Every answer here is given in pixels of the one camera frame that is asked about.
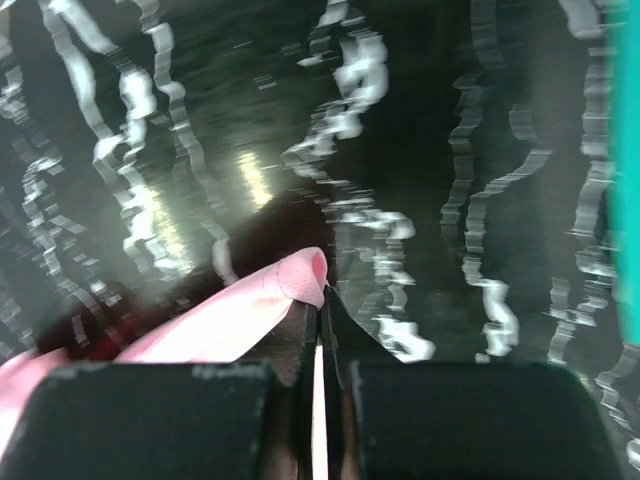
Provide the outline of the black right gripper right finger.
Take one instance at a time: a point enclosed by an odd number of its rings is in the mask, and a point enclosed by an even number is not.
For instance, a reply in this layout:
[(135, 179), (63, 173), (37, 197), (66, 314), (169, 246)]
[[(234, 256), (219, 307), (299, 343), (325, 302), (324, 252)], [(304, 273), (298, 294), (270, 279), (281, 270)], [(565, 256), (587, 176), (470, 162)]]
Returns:
[(541, 363), (394, 357), (325, 290), (322, 346), (332, 479), (616, 479), (592, 396)]

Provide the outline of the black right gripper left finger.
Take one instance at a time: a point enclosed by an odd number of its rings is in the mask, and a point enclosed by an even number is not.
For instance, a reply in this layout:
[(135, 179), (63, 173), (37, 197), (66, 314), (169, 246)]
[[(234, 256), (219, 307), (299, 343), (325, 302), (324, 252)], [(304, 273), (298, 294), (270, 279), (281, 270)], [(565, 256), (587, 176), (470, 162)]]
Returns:
[(10, 439), (10, 477), (310, 478), (317, 317), (294, 303), (233, 363), (52, 371)]

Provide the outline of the pink t shirt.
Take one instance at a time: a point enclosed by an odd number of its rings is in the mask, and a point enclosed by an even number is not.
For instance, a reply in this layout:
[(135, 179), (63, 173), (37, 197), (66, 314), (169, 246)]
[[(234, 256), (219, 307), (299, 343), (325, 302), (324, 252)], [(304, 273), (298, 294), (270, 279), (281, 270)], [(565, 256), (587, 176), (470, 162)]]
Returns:
[(319, 313), (327, 261), (315, 247), (298, 251), (235, 282), (187, 313), (140, 335), (118, 327), (120, 349), (101, 341), (85, 353), (59, 342), (22, 353), (1, 369), (1, 475), (9, 475), (9, 442), (31, 394), (52, 371), (79, 363), (227, 364), (239, 361), (300, 302)]

